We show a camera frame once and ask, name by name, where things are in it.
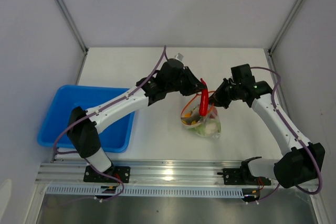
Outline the red toy chili pepper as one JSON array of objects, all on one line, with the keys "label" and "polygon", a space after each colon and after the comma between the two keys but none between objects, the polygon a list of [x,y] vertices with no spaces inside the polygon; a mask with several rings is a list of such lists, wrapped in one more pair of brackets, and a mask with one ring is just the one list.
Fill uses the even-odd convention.
[{"label": "red toy chili pepper", "polygon": [[206,116],[208,111],[208,88],[206,82],[202,78],[201,83],[205,86],[205,88],[201,91],[199,114],[200,116]]}]

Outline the grey toy fish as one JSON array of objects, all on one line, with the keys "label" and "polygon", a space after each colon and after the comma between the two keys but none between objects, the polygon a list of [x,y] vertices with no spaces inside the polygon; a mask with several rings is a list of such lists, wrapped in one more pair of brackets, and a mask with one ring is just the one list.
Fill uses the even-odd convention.
[{"label": "grey toy fish", "polygon": [[197,123],[202,123],[205,119],[207,118],[207,114],[205,116],[200,115],[199,109],[194,109],[192,111],[191,116],[189,117],[190,123],[197,124]]}]

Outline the red orange toy mango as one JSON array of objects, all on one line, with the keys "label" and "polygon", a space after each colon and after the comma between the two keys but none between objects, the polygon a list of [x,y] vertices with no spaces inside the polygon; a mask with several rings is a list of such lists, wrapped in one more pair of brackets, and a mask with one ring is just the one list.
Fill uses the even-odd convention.
[{"label": "red orange toy mango", "polygon": [[217,108],[215,106],[212,108],[211,116],[218,116]]}]

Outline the yellow toy mango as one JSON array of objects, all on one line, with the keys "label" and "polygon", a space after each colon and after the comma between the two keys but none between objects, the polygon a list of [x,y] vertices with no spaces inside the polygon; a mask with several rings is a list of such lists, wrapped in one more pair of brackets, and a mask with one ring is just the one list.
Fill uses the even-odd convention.
[{"label": "yellow toy mango", "polygon": [[195,113],[190,114],[189,116],[185,116],[185,117],[181,118],[181,121],[185,125],[194,125],[194,124],[198,123],[200,118],[201,118],[201,116],[199,115],[199,113],[195,112]]}]

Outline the clear zip top bag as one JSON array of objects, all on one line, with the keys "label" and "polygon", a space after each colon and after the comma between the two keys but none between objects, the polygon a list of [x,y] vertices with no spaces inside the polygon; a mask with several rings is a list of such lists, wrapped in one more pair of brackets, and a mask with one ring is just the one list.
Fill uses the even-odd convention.
[{"label": "clear zip top bag", "polygon": [[183,127],[193,134],[204,138],[219,138],[222,128],[217,108],[209,104],[206,115],[200,115],[202,95],[200,93],[187,103],[180,114]]}]

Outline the white green toy cabbage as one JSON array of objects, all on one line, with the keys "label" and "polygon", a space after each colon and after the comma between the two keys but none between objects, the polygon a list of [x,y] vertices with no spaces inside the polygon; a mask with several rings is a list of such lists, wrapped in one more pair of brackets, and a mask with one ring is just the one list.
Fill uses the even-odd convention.
[{"label": "white green toy cabbage", "polygon": [[201,123],[192,130],[201,137],[217,137],[221,133],[221,123],[220,121],[211,119],[205,123]]}]

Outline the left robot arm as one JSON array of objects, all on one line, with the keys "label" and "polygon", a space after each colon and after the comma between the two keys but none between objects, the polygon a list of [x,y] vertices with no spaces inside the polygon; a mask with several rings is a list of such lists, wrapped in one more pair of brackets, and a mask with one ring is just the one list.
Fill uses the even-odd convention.
[{"label": "left robot arm", "polygon": [[178,59],[169,59],[160,70],[141,79],[125,93],[101,105],[83,110],[72,110],[66,133],[77,153],[85,159],[95,175],[108,182],[114,176],[113,163],[100,142],[100,133],[124,116],[165,99],[168,93],[179,92],[183,96],[197,94],[206,85],[189,67]]}]

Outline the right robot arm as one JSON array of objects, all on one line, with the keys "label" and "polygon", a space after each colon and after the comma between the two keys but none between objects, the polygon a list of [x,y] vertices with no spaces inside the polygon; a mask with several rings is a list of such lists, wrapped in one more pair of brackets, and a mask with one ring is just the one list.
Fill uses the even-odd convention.
[{"label": "right robot arm", "polygon": [[211,104],[225,109],[232,101],[245,102],[262,119],[279,146],[279,160],[253,157],[242,161],[240,179],[246,184],[258,177],[275,179],[283,188],[296,187],[307,194],[310,191],[301,184],[317,179],[318,186],[312,194],[318,194],[323,185],[324,147],[304,136],[276,101],[279,84],[271,88],[266,81],[256,81],[252,70],[249,64],[232,67],[231,78],[225,78],[209,98]]}]

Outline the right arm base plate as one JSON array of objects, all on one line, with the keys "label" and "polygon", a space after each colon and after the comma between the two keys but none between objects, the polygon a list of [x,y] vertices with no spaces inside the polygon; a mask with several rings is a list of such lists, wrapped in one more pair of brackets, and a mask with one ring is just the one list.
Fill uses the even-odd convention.
[{"label": "right arm base plate", "polygon": [[270,186],[271,180],[265,177],[254,177],[240,168],[223,168],[217,175],[223,178],[225,185]]}]

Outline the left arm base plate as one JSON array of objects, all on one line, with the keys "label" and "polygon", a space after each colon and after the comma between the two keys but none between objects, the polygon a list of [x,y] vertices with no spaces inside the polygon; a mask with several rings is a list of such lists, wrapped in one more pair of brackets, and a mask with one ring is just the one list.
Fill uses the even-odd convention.
[{"label": "left arm base plate", "polygon": [[[131,167],[129,166],[112,166],[104,174],[113,176],[127,184],[130,178],[130,171]],[[98,174],[91,166],[86,167],[83,181],[86,183],[117,183],[115,179]]]}]

